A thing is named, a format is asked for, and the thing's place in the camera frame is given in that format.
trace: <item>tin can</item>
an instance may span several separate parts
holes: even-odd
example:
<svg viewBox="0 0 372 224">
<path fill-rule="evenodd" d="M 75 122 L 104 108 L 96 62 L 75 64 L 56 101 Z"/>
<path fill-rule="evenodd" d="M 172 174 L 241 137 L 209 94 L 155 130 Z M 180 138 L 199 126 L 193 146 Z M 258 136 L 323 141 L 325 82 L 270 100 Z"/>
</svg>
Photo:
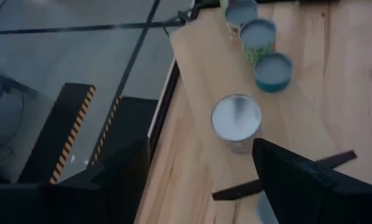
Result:
<svg viewBox="0 0 372 224">
<path fill-rule="evenodd" d="M 241 28 L 258 18 L 258 5 L 255 1 L 237 1 L 225 10 L 226 25 L 230 39 L 239 39 Z"/>
<path fill-rule="evenodd" d="M 232 4 L 234 3 L 237 3 L 237 2 L 245 2 L 245 1 L 253 1 L 253 2 L 256 2 L 255 0 L 219 0 L 219 4 L 223 10 L 223 12 L 226 11 L 226 9 L 231 6 Z"/>
<path fill-rule="evenodd" d="M 211 113 L 216 134 L 232 152 L 252 152 L 254 138 L 261 132 L 261 109 L 249 96 L 236 94 L 220 100 Z"/>
<path fill-rule="evenodd" d="M 240 30 L 245 60 L 251 65 L 274 51 L 277 28 L 273 21 L 255 19 Z"/>
</svg>

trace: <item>white paint can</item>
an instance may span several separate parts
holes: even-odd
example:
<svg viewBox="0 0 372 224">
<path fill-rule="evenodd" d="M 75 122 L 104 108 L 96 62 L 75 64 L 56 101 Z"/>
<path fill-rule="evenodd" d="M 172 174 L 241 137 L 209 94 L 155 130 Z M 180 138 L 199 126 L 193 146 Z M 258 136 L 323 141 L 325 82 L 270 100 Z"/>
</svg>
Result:
<svg viewBox="0 0 372 224">
<path fill-rule="evenodd" d="M 249 96 L 231 95 L 220 100 L 211 114 L 216 134 L 237 154 L 252 152 L 253 141 L 261 130 L 261 109 Z"/>
</svg>

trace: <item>concrete floor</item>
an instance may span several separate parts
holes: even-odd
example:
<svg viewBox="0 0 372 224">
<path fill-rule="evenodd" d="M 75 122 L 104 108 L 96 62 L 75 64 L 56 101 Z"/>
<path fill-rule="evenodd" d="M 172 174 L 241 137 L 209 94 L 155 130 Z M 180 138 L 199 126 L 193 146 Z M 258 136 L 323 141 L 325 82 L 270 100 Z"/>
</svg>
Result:
<svg viewBox="0 0 372 224">
<path fill-rule="evenodd" d="M 0 11 L 0 30 L 145 22 L 153 3 L 154 0 L 7 0 Z M 190 4 L 191 0 L 161 0 L 153 21 L 171 17 Z M 37 98 L 26 97 L 20 131 L 10 143 L 14 153 L 1 164 L 4 176 L 17 180 L 65 82 L 96 87 L 60 180 L 85 169 L 141 32 L 142 29 L 116 29 L 0 35 L 0 70 L 40 92 Z M 172 47 L 163 30 L 149 29 L 123 95 L 158 100 L 172 58 Z M 13 97 L 16 108 L 8 110 L 7 116 L 16 117 L 20 98 Z"/>
</svg>

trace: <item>light wood surface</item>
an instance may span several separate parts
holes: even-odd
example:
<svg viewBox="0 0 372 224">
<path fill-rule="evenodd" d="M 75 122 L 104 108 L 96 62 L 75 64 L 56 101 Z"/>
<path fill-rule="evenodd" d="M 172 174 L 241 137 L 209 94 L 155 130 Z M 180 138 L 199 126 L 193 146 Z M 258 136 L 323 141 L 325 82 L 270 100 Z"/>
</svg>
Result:
<svg viewBox="0 0 372 224">
<path fill-rule="evenodd" d="M 217 101 L 253 97 L 263 137 L 309 159 L 354 149 L 338 170 L 372 184 L 372 0 L 259 7 L 277 24 L 276 50 L 294 61 L 281 93 L 254 84 L 240 43 L 229 40 L 220 9 L 171 36 L 181 72 L 136 223 L 259 223 L 257 196 L 213 202 L 210 193 L 256 178 L 251 155 L 232 154 L 210 125 Z"/>
</svg>

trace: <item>can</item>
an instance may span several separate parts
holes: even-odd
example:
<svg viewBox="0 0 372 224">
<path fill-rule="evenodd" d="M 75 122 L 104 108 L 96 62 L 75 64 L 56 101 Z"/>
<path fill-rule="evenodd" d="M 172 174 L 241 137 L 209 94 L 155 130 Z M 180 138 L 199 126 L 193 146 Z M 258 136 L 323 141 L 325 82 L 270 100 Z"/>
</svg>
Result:
<svg viewBox="0 0 372 224">
<path fill-rule="evenodd" d="M 240 31 L 245 60 L 255 64 L 260 58 L 274 51 L 277 28 L 267 19 L 255 19 L 245 24 Z"/>
<path fill-rule="evenodd" d="M 254 138 L 261 132 L 261 109 L 249 96 L 235 94 L 220 100 L 211 113 L 215 133 L 232 152 L 252 152 Z"/>
<path fill-rule="evenodd" d="M 275 93 L 287 87 L 292 76 L 292 60 L 274 52 L 260 58 L 254 66 L 255 83 L 265 92 Z"/>
<path fill-rule="evenodd" d="M 236 1 L 227 6 L 225 18 L 230 39 L 239 39 L 241 28 L 258 18 L 258 5 L 255 1 Z"/>
</svg>

